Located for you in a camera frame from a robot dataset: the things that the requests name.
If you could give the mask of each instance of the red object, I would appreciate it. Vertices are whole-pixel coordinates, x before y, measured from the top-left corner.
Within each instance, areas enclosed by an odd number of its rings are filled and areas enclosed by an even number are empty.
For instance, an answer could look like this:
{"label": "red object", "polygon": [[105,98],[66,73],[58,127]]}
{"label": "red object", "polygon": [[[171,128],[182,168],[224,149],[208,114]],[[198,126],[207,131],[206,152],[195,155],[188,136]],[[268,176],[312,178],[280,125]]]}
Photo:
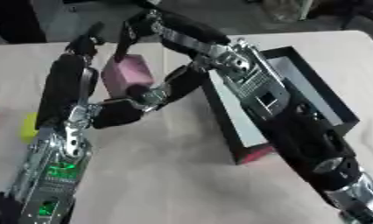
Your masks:
{"label": "red object", "polygon": [[247,164],[249,162],[258,160],[259,158],[262,158],[263,156],[273,152],[274,149],[271,146],[265,147],[261,150],[254,151],[250,153],[248,156],[246,156],[242,161],[241,164]]}

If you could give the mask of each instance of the gray floor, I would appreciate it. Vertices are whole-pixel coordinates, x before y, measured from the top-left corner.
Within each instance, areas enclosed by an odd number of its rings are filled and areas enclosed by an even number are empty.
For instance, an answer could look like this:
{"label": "gray floor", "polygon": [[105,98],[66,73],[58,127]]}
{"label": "gray floor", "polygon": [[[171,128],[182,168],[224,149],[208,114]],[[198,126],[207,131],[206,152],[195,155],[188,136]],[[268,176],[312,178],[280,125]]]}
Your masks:
{"label": "gray floor", "polygon": [[[106,24],[104,38],[116,42],[121,22],[138,11],[137,7],[120,1],[127,0],[79,3],[74,5],[76,12],[71,12],[71,6],[63,5],[61,0],[34,0],[33,4],[50,42],[70,41],[99,20]],[[332,31],[339,26],[335,17],[320,17],[292,24],[279,23],[260,4],[246,4],[243,0],[165,0],[163,5],[227,34]],[[350,29],[365,31],[373,36],[373,24],[361,18],[357,18]]]}

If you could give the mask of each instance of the yellow object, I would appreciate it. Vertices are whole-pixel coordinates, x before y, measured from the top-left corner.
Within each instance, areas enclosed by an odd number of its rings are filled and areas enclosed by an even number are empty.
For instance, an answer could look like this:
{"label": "yellow object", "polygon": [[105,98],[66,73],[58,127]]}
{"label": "yellow object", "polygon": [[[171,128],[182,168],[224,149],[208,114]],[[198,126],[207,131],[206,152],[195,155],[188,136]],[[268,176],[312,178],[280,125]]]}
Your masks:
{"label": "yellow object", "polygon": [[20,129],[20,137],[24,143],[30,143],[37,135],[38,131],[35,130],[35,121],[37,120],[37,113],[30,113],[23,121]]}

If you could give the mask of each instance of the white cloth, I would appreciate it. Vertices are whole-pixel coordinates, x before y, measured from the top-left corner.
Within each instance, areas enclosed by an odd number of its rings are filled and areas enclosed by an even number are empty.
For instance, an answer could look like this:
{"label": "white cloth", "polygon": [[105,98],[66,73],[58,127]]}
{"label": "white cloth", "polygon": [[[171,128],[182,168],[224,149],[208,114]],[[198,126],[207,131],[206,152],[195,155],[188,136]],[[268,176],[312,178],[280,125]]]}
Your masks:
{"label": "white cloth", "polygon": [[[355,111],[346,136],[373,176],[373,41],[358,31],[249,35],[263,49],[294,46]],[[45,77],[65,44],[0,46],[0,190],[25,153],[18,132],[39,105]],[[100,48],[101,68],[115,46]],[[161,81],[187,58],[160,44],[135,45]],[[106,97],[99,83],[92,101]],[[89,130],[95,155],[72,223],[341,223],[277,155],[231,164],[201,90],[132,125]]]}

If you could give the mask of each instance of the robotic arm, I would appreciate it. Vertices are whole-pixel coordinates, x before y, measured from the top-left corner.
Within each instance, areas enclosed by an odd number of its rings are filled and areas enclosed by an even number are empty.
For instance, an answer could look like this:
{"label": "robotic arm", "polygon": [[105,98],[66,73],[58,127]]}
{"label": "robotic arm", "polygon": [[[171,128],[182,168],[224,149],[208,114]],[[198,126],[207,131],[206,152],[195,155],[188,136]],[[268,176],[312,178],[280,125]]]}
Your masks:
{"label": "robotic arm", "polygon": [[[124,23],[116,56],[121,59],[138,38],[152,34],[193,61],[144,93],[143,104],[160,109],[195,90],[215,70],[284,161],[347,223],[373,224],[373,179],[326,117],[255,46],[243,39],[231,44],[204,24],[155,7]],[[97,119],[100,123],[101,113]]]}
{"label": "robotic arm", "polygon": [[140,38],[161,43],[192,62],[170,73],[159,86],[125,97],[88,103],[97,72],[90,67],[101,44],[100,25],[73,41],[54,62],[39,107],[39,134],[6,192],[0,192],[0,224],[67,224],[74,193],[91,157],[83,131],[140,120],[198,88],[215,70],[251,121],[278,154],[348,223],[373,224],[373,179],[324,115],[280,76],[255,46],[186,17],[145,5],[123,24],[114,59],[119,62]]}

